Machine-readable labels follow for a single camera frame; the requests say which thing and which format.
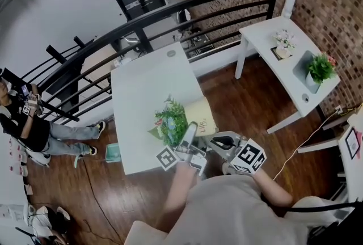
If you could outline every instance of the seated person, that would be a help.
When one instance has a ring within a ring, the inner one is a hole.
[[[306,244],[308,228],[280,218],[261,200],[290,206],[292,196],[261,168],[256,174],[203,180],[189,190],[196,170],[176,166],[170,192],[156,229],[168,233],[162,244],[283,245]]]
[[[32,99],[36,101],[35,95],[38,89],[32,84]],[[88,140],[98,139],[105,129],[105,122],[102,121],[93,127],[75,127],[58,125],[51,123],[36,114],[36,109],[30,109],[29,115],[22,112],[24,103],[16,96],[8,94],[5,81],[0,81],[0,123],[4,133],[13,136],[22,144],[35,152],[50,155],[96,155],[97,148],[90,147],[84,143],[68,145],[60,140]]]
[[[69,222],[69,214],[60,206],[57,208],[57,213],[47,206],[42,206],[33,216],[29,217],[29,225],[33,227],[34,235],[37,238],[40,240],[47,238],[63,245],[68,244],[65,234]]]

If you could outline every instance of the wooden floor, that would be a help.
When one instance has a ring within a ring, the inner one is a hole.
[[[199,79],[200,85],[220,131],[233,130],[253,138],[265,149],[264,169],[274,177],[294,149],[321,124],[321,119],[313,111],[268,135],[267,128],[295,112],[293,103],[261,59],[247,60],[240,80],[234,78],[234,70],[235,65],[231,65],[204,76]],[[72,244],[123,244],[133,221],[152,225],[166,198],[171,172],[125,176],[121,163],[101,161],[106,145],[115,142],[115,123],[111,121],[99,140],[89,141],[99,148],[99,154],[84,163],[80,161],[77,168],[74,157],[69,156],[53,157],[50,168],[32,162],[28,165],[28,182],[34,191],[31,202],[36,207],[60,205],[72,215]],[[295,200],[310,195],[329,198],[338,186],[338,166],[335,149],[297,154],[277,181]]]

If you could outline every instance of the white chair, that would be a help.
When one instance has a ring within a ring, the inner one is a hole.
[[[336,202],[325,200],[319,197],[304,197],[299,200],[293,208],[308,208],[315,206],[326,206],[336,204]],[[293,213],[287,212],[285,217],[294,222],[304,223],[308,227],[327,226],[339,221],[335,216],[335,211],[319,213]],[[125,245],[160,245],[166,238],[167,233],[159,231],[144,222],[135,221],[126,238]]]

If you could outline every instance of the staircase railing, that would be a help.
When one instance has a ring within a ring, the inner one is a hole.
[[[210,28],[201,30],[200,32],[191,34],[190,36],[181,38],[180,40],[177,40],[179,42],[185,42],[188,40],[192,40],[195,37],[204,35],[206,33],[210,33],[210,32],[214,32],[217,31],[221,28],[225,28],[225,27],[229,27],[232,26],[234,24],[238,24],[241,22],[247,22],[249,20],[252,19],[257,19],[257,18],[263,18],[265,17],[266,19],[270,19],[273,16],[273,11],[274,11],[274,7],[276,4],[276,0],[261,0],[261,1],[256,1],[256,2],[250,2],[250,3],[244,3],[241,5],[237,5],[237,6],[233,6],[233,7],[228,7],[225,9],[221,9],[206,15],[202,15],[198,18],[192,18],[189,21],[186,21],[184,23],[180,23],[177,26],[174,26],[168,30],[165,30],[157,35],[151,36],[151,37],[147,37],[145,34],[145,31],[143,30],[143,28],[158,22],[172,14],[175,14],[179,11],[185,10],[185,9],[190,9],[192,7],[201,5],[201,4],[205,4],[208,2],[212,2],[212,1],[216,1],[216,0],[183,0],[180,1],[178,3],[175,4],[171,4],[171,5],[167,5],[164,7],[161,7],[159,9],[156,9],[152,12],[146,13],[138,18],[135,18],[123,25],[121,25],[120,27],[114,29],[113,31],[107,33],[106,35],[98,38],[97,40],[93,41],[92,43],[86,45],[85,47],[83,47],[81,50],[79,50],[77,52],[77,54],[75,54],[74,56],[72,56],[69,60],[67,60],[66,62],[64,62],[56,71],[54,71],[51,75],[49,75],[47,78],[45,78],[42,83],[39,85],[39,89],[41,91],[46,90],[48,87],[50,87],[52,84],[54,84],[55,81],[57,81],[63,74],[65,71],[75,67],[77,64],[79,64],[81,61],[83,62],[87,57],[89,57],[90,55],[94,54],[95,52],[97,52],[98,50],[100,50],[101,48],[105,47],[106,45],[115,42],[116,40],[119,40],[120,38],[129,35],[131,33],[136,33],[136,35],[138,36],[138,42],[128,46],[127,48],[124,49],[120,49],[118,50],[115,54],[107,57],[106,59],[100,61],[98,64],[96,64],[95,66],[89,68],[88,70],[84,71],[82,74],[80,74],[79,76],[75,77],[74,79],[72,79],[70,82],[68,82],[66,85],[64,85],[63,87],[61,87],[57,92],[55,92],[48,100],[47,102],[49,103],[51,100],[53,100],[54,98],[57,97],[57,95],[59,93],[61,93],[62,91],[64,91],[65,89],[67,89],[70,85],[72,85],[72,83],[79,81],[82,78],[85,78],[87,75],[89,75],[90,73],[92,73],[93,71],[95,71],[96,69],[100,68],[101,66],[107,64],[110,61],[113,61],[114,59],[125,55],[127,52],[129,52],[130,50],[133,49],[140,49],[142,51],[145,51],[146,53],[152,52],[153,51],[153,47],[151,46],[150,42],[154,39],[157,39],[158,37],[161,37],[165,34],[168,34],[172,31],[175,30],[180,30],[180,29],[184,29],[187,27],[192,26],[193,24],[197,23],[197,22],[201,22],[203,20],[206,19],[210,19],[213,18],[215,16],[219,16],[219,15],[223,15],[223,14],[227,14],[233,11],[238,11],[238,10],[243,10],[243,9],[247,9],[250,7],[255,7],[255,6],[261,6],[261,5],[266,5],[267,10],[265,12],[260,12],[257,14],[252,14],[249,16],[241,16],[240,18],[231,20],[229,22],[226,23],[222,23],[222,24],[218,24],[216,26],[212,26]],[[238,29],[235,30],[234,32],[228,33],[227,35],[223,35],[220,36],[218,38],[215,38],[213,40],[207,41],[206,43],[203,43],[201,45],[198,45],[196,47],[191,47],[188,48],[187,50],[185,50],[186,53],[192,52],[195,49],[201,49],[207,45],[210,44],[214,44],[217,43],[219,41],[222,40],[226,40],[229,39],[231,37],[237,36],[239,35],[239,31]],[[230,48],[232,46],[238,45],[239,42],[233,42],[231,44],[227,44],[224,45],[220,48],[216,48],[215,50],[212,51],[212,53],[215,52],[220,52],[226,48]],[[199,60],[203,58],[203,56],[201,57],[196,57],[196,58],[191,58],[189,61],[193,62],[195,60]],[[68,101],[70,101],[73,97],[85,92],[86,90],[90,89],[91,87],[97,85],[98,83],[100,83],[101,81],[107,79],[110,77],[110,73],[100,77],[99,79],[91,82],[89,85],[85,86],[84,88],[82,88],[81,90],[77,91],[76,93],[74,93],[73,95],[71,95],[70,97],[68,97],[67,99],[63,100],[59,105],[56,106],[56,108],[60,108],[62,107],[64,104],[66,104]],[[94,99],[95,97],[99,96],[102,93],[108,92],[110,91],[111,86],[104,88],[100,91],[98,91],[97,93],[89,96],[88,98],[86,98],[85,100],[83,100],[82,102],[78,103],[76,106],[79,107],[82,104],[85,104],[87,102],[89,102],[90,100]],[[106,98],[104,98],[103,100],[87,107],[85,110],[77,112],[75,114],[73,114],[73,117],[79,117],[84,113],[89,112],[90,110],[96,108],[97,106],[109,101],[112,99],[112,94],[108,95]],[[73,108],[75,108],[75,106],[71,107],[70,109],[68,109],[68,111],[65,112],[70,112]],[[51,114],[51,112],[45,114],[43,116],[43,118],[47,118],[49,115]],[[56,117],[55,119],[53,119],[52,121],[57,121],[59,118],[61,118],[61,116]]]

